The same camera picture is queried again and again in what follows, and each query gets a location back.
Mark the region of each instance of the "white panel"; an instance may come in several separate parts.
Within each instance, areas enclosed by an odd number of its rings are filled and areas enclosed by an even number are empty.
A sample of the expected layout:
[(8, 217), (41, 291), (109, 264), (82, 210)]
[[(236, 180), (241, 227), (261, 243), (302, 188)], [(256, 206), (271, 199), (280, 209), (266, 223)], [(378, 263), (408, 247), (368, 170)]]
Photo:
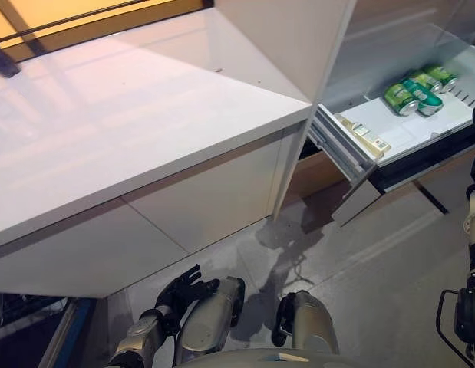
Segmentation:
[(328, 77), (355, 1), (216, 0), (236, 25), (314, 101)]
[(267, 216), (282, 131), (124, 199), (189, 252)]
[(187, 255), (120, 199), (0, 248), (0, 292), (105, 297)]

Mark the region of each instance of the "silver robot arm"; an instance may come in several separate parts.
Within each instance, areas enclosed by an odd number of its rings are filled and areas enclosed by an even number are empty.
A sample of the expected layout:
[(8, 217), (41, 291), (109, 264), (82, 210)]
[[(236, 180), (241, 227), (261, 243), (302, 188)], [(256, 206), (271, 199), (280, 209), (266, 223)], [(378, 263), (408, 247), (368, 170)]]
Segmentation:
[(168, 307), (149, 310), (131, 326), (127, 336), (118, 344), (116, 353), (107, 365), (109, 368), (149, 368), (155, 352), (166, 340), (163, 330), (164, 316), (170, 313)]
[(189, 305), (205, 299), (219, 287), (217, 279), (203, 282), (198, 281), (200, 278), (197, 264), (167, 285), (157, 298), (155, 307), (144, 311), (138, 322), (128, 329), (127, 336), (118, 344), (106, 367), (152, 367), (153, 356), (166, 338), (179, 333)]
[[(473, 110), (475, 129), (475, 109)], [(471, 368), (475, 367), (475, 158), (471, 169), (474, 183), (467, 188), (466, 196), (469, 200), (469, 215), (464, 222), (464, 230), (469, 234), (470, 272), (467, 275), (467, 285), (459, 291), (444, 290), (440, 296), (437, 312), (437, 331), (442, 340)], [(461, 353), (442, 333), (440, 316), (446, 294), (457, 295), (457, 304), (454, 317), (454, 332), (461, 341), (467, 344), (466, 354)]]

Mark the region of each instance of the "white countertop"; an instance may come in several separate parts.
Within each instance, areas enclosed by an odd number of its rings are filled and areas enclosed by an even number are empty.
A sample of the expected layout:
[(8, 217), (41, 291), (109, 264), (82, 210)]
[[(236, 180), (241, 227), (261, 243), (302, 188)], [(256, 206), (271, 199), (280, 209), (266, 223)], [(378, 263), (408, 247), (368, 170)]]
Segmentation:
[(304, 120), (311, 107), (215, 9), (21, 67), (0, 78), (0, 245)]

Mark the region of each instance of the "tile floor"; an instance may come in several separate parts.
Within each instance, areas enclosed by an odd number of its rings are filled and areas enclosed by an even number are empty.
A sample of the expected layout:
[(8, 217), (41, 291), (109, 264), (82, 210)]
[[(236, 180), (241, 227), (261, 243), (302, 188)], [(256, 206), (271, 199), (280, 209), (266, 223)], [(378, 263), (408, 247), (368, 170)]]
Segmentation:
[[(424, 183), (448, 203), (446, 215), (409, 185), (339, 228), (327, 199), (340, 184), (289, 205), (277, 222), (257, 222), (120, 291), (107, 299), (109, 353), (162, 288), (199, 263), (207, 279), (231, 275), (246, 282), (242, 317), (225, 350), (270, 347), (279, 298), (305, 289), (329, 309), (341, 353), (365, 366), (463, 367), (437, 336), (435, 314), (442, 289), (465, 285), (468, 167), (447, 174), (450, 193), (443, 178)], [(452, 339), (453, 310), (449, 300), (443, 325)], [(172, 348), (168, 340), (153, 366), (170, 366)]]

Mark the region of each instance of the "soda can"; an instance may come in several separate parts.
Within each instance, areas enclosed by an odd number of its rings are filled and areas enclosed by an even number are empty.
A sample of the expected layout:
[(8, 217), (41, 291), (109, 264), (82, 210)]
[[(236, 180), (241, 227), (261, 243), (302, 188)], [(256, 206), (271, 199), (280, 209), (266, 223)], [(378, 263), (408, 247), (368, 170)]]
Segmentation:
[(423, 68), (423, 71), (442, 83), (443, 87), (440, 90), (442, 94), (455, 87), (457, 76), (447, 71), (440, 65), (427, 65)]
[(418, 111), (423, 115), (429, 117), (444, 107), (444, 102), (421, 84), (409, 78), (403, 79), (401, 83), (419, 100)]
[(412, 114), (418, 108), (418, 101), (400, 83), (393, 84), (385, 90), (384, 99), (403, 117)]
[(416, 83), (421, 84), (423, 87), (427, 88), (434, 94), (439, 94), (443, 87), (441, 82), (424, 73), (423, 71), (412, 71), (407, 77), (415, 81)]

